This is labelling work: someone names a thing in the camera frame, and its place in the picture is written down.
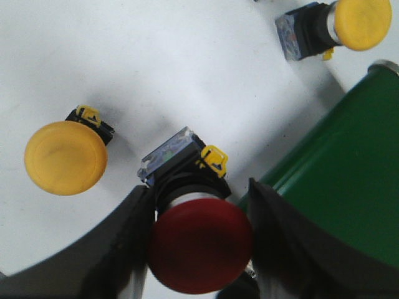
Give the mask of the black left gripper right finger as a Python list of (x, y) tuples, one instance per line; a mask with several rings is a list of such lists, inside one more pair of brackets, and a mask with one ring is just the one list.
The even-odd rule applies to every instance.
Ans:
[(398, 270), (348, 246), (273, 188), (249, 180), (253, 262), (264, 290), (277, 282), (297, 298), (398, 298)]

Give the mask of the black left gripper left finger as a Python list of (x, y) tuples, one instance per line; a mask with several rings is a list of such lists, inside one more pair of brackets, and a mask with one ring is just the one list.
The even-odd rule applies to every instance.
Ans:
[(1, 280), (1, 298), (141, 298), (155, 198), (137, 186), (100, 224), (48, 259)]

